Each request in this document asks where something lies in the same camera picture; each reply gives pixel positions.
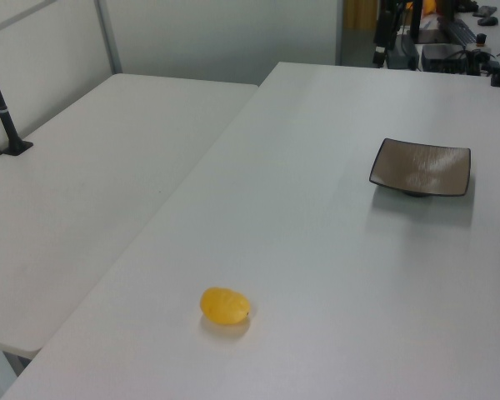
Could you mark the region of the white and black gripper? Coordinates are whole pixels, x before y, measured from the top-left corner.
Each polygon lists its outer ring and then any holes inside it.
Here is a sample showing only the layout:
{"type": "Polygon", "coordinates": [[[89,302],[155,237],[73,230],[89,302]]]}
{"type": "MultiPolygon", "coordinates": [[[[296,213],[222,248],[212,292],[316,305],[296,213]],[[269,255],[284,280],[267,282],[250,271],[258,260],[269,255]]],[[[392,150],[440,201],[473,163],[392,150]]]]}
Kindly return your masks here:
{"type": "Polygon", "coordinates": [[[380,12],[376,32],[374,35],[375,47],[373,53],[373,65],[375,67],[382,67],[386,61],[386,47],[388,46],[391,36],[394,32],[393,26],[395,22],[396,13],[391,11],[380,12]]]}

